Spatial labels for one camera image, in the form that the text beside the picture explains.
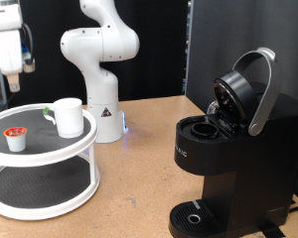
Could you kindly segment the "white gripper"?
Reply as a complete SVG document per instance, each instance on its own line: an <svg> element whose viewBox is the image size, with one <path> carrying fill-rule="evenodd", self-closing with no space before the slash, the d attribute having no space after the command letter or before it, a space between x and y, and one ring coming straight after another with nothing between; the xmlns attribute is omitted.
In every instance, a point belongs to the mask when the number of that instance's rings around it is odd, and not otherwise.
<svg viewBox="0 0 298 238"><path fill-rule="evenodd" d="M22 71L21 39L18 30L0 32L0 69L7 75L11 92L20 90L19 74Z"/></svg>

